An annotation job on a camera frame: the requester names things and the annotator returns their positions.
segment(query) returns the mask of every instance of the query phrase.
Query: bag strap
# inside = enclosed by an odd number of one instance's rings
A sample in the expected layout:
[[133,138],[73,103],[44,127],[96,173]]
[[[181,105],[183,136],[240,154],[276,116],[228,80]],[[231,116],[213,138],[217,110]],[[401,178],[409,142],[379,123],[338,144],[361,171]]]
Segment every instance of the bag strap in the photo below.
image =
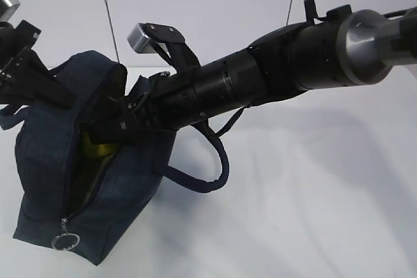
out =
[[220,138],[210,136],[210,133],[214,133],[213,130],[211,130],[211,128],[208,129],[208,131],[210,131],[209,133],[206,130],[207,126],[204,125],[203,122],[194,124],[193,127],[200,133],[202,133],[210,142],[210,144],[216,149],[220,157],[220,162],[222,164],[222,173],[220,174],[219,178],[212,182],[206,182],[205,180],[190,176],[189,174],[186,174],[169,165],[154,164],[154,170],[156,171],[156,173],[165,176],[166,178],[189,190],[198,193],[209,193],[211,191],[218,190],[222,188],[224,185],[226,185],[230,172],[229,159],[227,157],[226,151]]
[[251,107],[250,105],[247,105],[246,107],[241,107],[235,114],[233,114],[233,116],[227,121],[227,123],[225,124],[225,126],[223,126],[221,128],[221,130],[219,130],[218,132],[214,132],[210,126],[209,126],[209,120],[204,120],[203,126],[205,128],[205,131],[208,133],[208,135],[210,137],[221,137],[222,135],[224,135],[225,133],[227,133],[232,127],[233,125],[236,124],[237,120],[242,116],[243,111],[247,108]]
[[31,108],[24,107],[20,109],[21,107],[21,105],[9,104],[0,110],[0,127],[2,130],[9,130],[27,119]]

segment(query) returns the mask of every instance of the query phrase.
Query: silver metal block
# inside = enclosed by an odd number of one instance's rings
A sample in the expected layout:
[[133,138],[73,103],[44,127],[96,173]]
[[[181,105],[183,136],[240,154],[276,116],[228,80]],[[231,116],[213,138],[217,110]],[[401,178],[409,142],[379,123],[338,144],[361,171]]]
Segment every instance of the silver metal block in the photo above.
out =
[[19,0],[0,0],[0,21],[7,22],[19,6]]

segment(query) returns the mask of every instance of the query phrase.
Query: bag handle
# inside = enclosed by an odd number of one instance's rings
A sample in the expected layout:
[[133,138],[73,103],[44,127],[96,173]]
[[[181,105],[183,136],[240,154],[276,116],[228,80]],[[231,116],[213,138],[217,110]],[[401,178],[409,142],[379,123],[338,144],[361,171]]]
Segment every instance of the bag handle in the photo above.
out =
[[9,130],[23,122],[31,112],[30,107],[20,109],[22,105],[9,104],[0,110],[0,127],[2,130]]
[[220,162],[222,164],[222,173],[220,174],[219,178],[212,182],[206,182],[205,180],[190,176],[189,174],[186,174],[174,167],[171,167],[169,165],[162,166],[159,163],[154,164],[154,170],[156,171],[156,173],[165,176],[166,178],[189,190],[198,193],[209,193],[211,191],[218,190],[222,188],[224,185],[226,185],[230,172],[229,159],[227,157],[226,151],[220,138],[211,135],[214,133],[213,130],[211,130],[211,128],[209,128],[203,122],[194,124],[193,127],[200,133],[202,133],[204,137],[206,137],[207,140],[210,142],[210,144],[216,149],[220,157]]

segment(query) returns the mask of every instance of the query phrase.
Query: black strap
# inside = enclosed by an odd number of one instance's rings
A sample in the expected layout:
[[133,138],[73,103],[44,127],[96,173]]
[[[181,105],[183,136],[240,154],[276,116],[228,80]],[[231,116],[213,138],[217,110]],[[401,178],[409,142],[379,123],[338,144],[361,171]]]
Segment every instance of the black strap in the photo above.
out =
[[242,116],[242,113],[245,109],[249,108],[250,105],[247,105],[246,107],[241,107],[225,124],[225,126],[223,126],[221,128],[221,130],[219,130],[217,133],[215,133],[209,126],[209,120],[204,120],[203,121],[203,126],[205,128],[205,131],[208,133],[209,137],[221,137],[222,135],[224,135],[225,133],[227,133],[232,127],[233,125],[235,125],[235,123],[237,122],[237,120]]
[[171,166],[161,166],[159,164],[155,164],[154,169],[158,174],[167,177],[168,179],[176,182],[177,184],[189,190],[198,193],[209,193],[211,191],[222,188],[226,184],[227,179],[229,178],[230,171],[229,159],[227,158],[227,154],[224,150],[223,143],[220,141],[218,137],[210,136],[209,133],[206,131],[206,126],[202,122],[193,125],[193,127],[207,138],[207,140],[219,154],[220,162],[222,163],[222,173],[220,177],[215,181],[206,182],[205,180],[192,177]]

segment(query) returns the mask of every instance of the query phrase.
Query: zipper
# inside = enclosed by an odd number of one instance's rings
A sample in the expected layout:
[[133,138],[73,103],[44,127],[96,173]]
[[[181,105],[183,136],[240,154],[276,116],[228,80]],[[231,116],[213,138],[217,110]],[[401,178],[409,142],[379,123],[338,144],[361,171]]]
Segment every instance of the zipper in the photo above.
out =
[[[104,88],[104,86],[108,83],[108,78],[112,75],[115,74],[116,71],[120,70],[119,67],[113,66],[113,68],[106,74],[106,76],[104,77],[104,79],[100,82],[100,84],[98,85],[98,87],[96,88],[95,92],[92,93],[90,95],[90,97],[87,99],[87,101],[85,103],[87,103],[87,105],[84,107],[84,109],[79,113],[79,115],[76,118],[76,123],[75,125],[79,124],[79,120],[80,117],[85,113],[85,111],[89,108],[89,104],[92,102],[92,99],[94,99],[94,97],[100,97],[100,92],[102,91],[102,89]],[[79,128],[76,127],[75,132],[77,134],[77,136],[74,136],[72,139],[72,142],[70,144],[70,155],[69,158],[70,160],[74,159],[74,154],[76,153],[78,144],[79,144],[79,137],[80,137],[80,131]],[[107,169],[109,163],[111,163],[111,161],[114,158],[112,158],[111,160],[108,161],[108,164],[106,164],[105,168],[103,169],[103,173],[105,173],[105,170]],[[70,194],[70,186],[71,186],[71,178],[72,178],[72,174],[74,172],[74,164],[72,164],[71,169],[68,171],[68,173],[66,174],[65,177],[65,186],[64,186],[64,195],[63,195],[63,203],[61,205],[61,222],[65,219],[65,225],[66,223],[68,223],[72,218],[75,217],[75,213],[77,213],[76,215],[79,215],[81,212],[81,210],[85,209],[85,205],[83,205],[79,210],[77,210],[76,212],[71,213],[70,215],[68,215],[67,212],[67,208],[68,208],[68,203],[69,203],[69,194]],[[97,184],[94,187],[94,197],[96,197],[96,190],[97,186],[99,186],[102,182],[103,177],[99,178],[99,181],[97,182]],[[91,198],[93,198],[93,194],[90,196],[90,199],[88,200],[88,203],[86,204],[90,204]]]
[[98,176],[98,180],[96,182],[96,184],[94,185],[93,190],[91,191],[91,194],[88,198],[88,200],[75,212],[72,212],[70,215],[62,218],[61,222],[64,223],[65,225],[65,229],[66,229],[66,224],[71,221],[72,219],[74,219],[75,217],[79,216],[81,213],[83,213],[86,209],[88,209],[88,207],[94,202],[94,200],[97,198],[98,192],[100,191],[101,187],[102,187],[102,182],[104,180],[104,178],[106,177],[106,173],[108,168],[110,167],[110,165],[113,164],[114,159],[116,158],[117,154],[119,153],[119,151],[117,151],[116,153],[114,153],[114,155],[107,161],[107,163],[103,166],[103,168],[101,169],[101,173]]

